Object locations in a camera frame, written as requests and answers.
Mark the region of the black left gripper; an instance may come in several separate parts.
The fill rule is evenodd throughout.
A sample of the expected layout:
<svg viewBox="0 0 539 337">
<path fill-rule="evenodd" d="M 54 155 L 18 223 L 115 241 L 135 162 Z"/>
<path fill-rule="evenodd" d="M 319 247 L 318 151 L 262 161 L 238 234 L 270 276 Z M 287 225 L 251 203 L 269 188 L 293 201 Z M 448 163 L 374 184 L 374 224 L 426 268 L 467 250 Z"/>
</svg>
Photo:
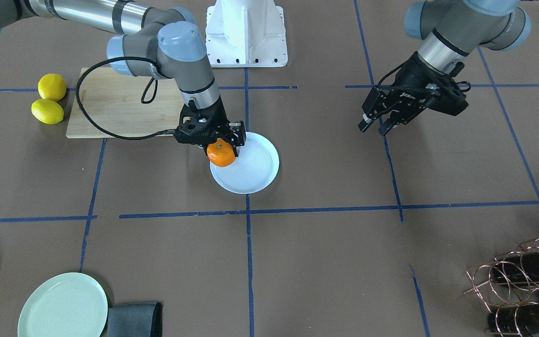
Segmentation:
<svg viewBox="0 0 539 337">
<path fill-rule="evenodd" d="M 366 132 L 384 115 L 389 117 L 380 125 L 381 136 L 386 136 L 398 124 L 408 124 L 426 108 L 427 100 L 434 93 L 431 79 L 436 73 L 440 72 L 426 64 L 415 51 L 371 88 L 361 107 L 359 131 Z"/>
</svg>

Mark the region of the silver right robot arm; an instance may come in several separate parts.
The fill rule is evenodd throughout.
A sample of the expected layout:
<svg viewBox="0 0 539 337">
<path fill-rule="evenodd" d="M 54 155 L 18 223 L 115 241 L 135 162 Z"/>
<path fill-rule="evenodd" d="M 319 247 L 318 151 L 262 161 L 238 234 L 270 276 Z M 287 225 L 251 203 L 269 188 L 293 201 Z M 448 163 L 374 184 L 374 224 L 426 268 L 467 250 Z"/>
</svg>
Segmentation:
<svg viewBox="0 0 539 337">
<path fill-rule="evenodd" d="M 132 0 L 0 0 L 0 29 L 31 17 L 79 22 L 114 34 L 107 59 L 88 68 L 77 86 L 107 64 L 120 74 L 173 79 L 184 101 L 178 126 L 154 136 L 174 136 L 207 155 L 226 149 L 238 156 L 245 145 L 244 122 L 227 119 L 204 38 L 187 9 L 163 10 Z"/>
</svg>

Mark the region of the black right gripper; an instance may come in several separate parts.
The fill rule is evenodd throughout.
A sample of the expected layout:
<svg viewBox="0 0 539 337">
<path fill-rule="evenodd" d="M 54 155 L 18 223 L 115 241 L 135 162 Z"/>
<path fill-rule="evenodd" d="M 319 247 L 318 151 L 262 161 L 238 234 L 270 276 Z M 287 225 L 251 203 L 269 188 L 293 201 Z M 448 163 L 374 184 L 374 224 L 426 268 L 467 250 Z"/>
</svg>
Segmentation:
<svg viewBox="0 0 539 337">
<path fill-rule="evenodd" d="M 182 107 L 174 137 L 182 144 L 199 145 L 205 156 L 213 156 L 214 143 L 222 139 L 231 145 L 238 158 L 240 147 L 246 142 L 246 130 L 243 121 L 231 123 L 227 119 L 222 98 L 203 109 L 197 108 L 195 100 L 190 99 Z"/>
</svg>

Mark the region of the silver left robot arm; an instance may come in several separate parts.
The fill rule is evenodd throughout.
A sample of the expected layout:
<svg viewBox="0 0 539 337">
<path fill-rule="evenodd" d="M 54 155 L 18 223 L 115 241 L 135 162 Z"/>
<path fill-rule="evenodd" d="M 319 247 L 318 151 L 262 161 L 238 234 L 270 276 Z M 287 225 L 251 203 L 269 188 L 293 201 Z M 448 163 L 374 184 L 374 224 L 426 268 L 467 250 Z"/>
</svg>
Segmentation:
<svg viewBox="0 0 539 337">
<path fill-rule="evenodd" d="M 407 36 L 422 41 L 410 58 L 391 70 L 392 84 L 379 81 L 362 104 L 358 124 L 365 132 L 386 117 L 382 136 L 406 125 L 424 110 L 455 117 L 468 102 L 471 89 L 456 76 L 464 60 L 479 46 L 511 51 L 530 35 L 532 22 L 517 0 L 424 0 L 413 3 L 404 19 Z"/>
</svg>

